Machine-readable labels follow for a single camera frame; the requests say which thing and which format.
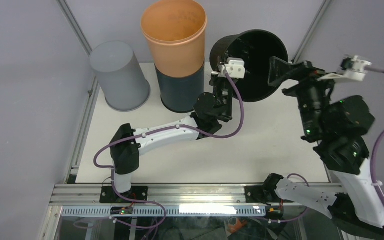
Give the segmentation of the black ribbed plastic bucket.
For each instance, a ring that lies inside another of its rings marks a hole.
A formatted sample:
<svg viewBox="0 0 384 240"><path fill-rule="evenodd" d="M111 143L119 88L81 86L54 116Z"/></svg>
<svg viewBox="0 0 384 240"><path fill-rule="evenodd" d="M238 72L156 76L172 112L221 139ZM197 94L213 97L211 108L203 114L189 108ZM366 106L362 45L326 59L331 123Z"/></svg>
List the black ribbed plastic bucket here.
<svg viewBox="0 0 384 240"><path fill-rule="evenodd" d="M278 88L268 85L270 58L278 57L289 60L287 49L282 40L272 32L252 29L240 34L229 35L219 39L211 48L211 57L221 56L238 58L245 62L245 77L236 82L242 100L253 103L273 95Z"/></svg>

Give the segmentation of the grey plastic bucket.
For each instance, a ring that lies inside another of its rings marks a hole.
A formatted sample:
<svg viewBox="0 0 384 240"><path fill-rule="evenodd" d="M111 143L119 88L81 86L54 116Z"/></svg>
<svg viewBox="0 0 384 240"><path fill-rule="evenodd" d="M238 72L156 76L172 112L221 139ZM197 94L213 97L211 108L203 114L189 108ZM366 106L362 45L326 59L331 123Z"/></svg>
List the grey plastic bucket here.
<svg viewBox="0 0 384 240"><path fill-rule="evenodd" d="M130 112L149 99L150 84L127 43L108 41L98 45L89 55L89 64L112 109Z"/></svg>

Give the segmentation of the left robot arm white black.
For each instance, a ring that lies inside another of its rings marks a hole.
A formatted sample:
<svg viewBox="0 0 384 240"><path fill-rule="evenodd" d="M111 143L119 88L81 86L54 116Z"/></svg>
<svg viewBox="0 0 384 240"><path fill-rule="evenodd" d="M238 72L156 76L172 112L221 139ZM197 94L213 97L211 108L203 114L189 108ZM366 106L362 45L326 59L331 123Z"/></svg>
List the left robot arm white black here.
<svg viewBox="0 0 384 240"><path fill-rule="evenodd" d="M132 175L140 165L140 156L178 142L197 141L215 135L222 122L232 120L234 79L245 76L245 62L229 57L211 73L213 92L204 92L193 107L193 112L178 121L150 128L133 129L123 124L111 140L110 156L113 160L111 197L125 203L131 196Z"/></svg>

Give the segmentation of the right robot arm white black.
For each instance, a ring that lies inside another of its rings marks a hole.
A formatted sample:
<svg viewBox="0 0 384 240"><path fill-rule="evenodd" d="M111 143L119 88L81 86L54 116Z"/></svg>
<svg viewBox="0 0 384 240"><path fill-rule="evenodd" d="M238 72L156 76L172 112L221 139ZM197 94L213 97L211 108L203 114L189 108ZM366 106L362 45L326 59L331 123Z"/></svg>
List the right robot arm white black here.
<svg viewBox="0 0 384 240"><path fill-rule="evenodd" d="M336 84L362 82L375 70L372 63L347 55L336 72L327 73L309 61L293 64L273 56L269 62L269 86L297 81L282 93L297 99L302 139L316 143L314 151L339 179L344 192L316 190L272 173L260 189L259 201L292 201L325 215L347 234L384 240L384 195L375 179L375 154L363 139L375 118L360 95L331 103Z"/></svg>

